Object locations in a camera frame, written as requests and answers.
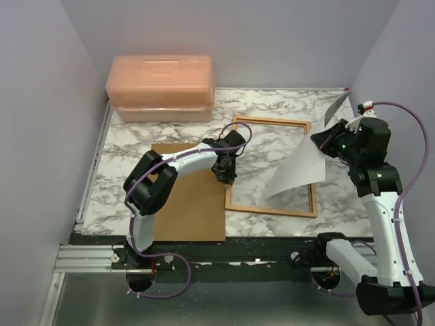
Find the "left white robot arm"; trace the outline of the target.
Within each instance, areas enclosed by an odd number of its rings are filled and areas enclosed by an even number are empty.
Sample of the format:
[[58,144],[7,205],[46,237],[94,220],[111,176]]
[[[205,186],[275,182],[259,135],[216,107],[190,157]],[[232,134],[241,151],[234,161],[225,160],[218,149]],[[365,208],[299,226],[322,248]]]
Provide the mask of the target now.
[[211,169],[215,178],[231,184],[236,179],[235,159],[244,146],[241,136],[203,139],[193,148],[160,155],[146,152],[124,182],[125,205],[130,210],[127,260],[136,268],[146,267],[151,258],[156,213],[166,204],[176,180],[199,170]]

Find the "orange wooden picture frame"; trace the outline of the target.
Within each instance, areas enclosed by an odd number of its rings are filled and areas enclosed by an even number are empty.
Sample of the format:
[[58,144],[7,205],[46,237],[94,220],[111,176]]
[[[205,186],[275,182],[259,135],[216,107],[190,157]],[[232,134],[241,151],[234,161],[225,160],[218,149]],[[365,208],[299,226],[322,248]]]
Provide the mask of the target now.
[[[305,135],[308,135],[311,129],[310,122],[308,121],[285,120],[285,119],[275,119],[275,118],[266,118],[266,117],[249,117],[249,116],[241,116],[241,115],[234,116],[233,121],[230,123],[230,125],[234,125],[233,129],[236,130],[237,129],[236,125],[242,123],[302,128],[304,130]],[[240,211],[244,213],[259,213],[259,214],[268,214],[268,215],[316,218],[318,216],[318,212],[317,212],[317,195],[316,195],[315,184],[314,183],[308,184],[307,189],[309,194],[309,210],[295,211],[295,210],[288,210],[288,209],[272,209],[272,208],[234,205],[232,203],[232,186],[228,185],[226,187],[225,209],[228,211]]]

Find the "landscape photo print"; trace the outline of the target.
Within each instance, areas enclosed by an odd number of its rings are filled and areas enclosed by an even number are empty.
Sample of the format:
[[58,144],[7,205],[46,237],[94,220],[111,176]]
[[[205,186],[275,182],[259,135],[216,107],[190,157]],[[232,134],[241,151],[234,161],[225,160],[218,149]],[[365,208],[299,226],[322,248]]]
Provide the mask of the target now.
[[295,187],[326,180],[325,155],[318,150],[311,140],[311,136],[327,129],[329,121],[348,96],[349,92],[346,91],[329,106],[303,140],[279,166],[264,190],[265,200]]

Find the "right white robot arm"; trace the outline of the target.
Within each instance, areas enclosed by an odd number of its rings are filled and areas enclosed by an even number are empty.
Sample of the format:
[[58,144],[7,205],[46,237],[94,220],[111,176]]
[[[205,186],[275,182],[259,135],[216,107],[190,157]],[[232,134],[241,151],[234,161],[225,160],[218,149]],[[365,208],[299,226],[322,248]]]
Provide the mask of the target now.
[[339,232],[319,234],[313,259],[321,266],[335,263],[353,282],[364,314],[412,314],[434,302],[434,287],[427,285],[417,267],[408,240],[402,205],[404,193],[398,170],[385,161],[391,131],[387,122],[363,117],[356,129],[340,120],[311,135],[318,150],[339,158],[368,214],[377,252],[372,265]]

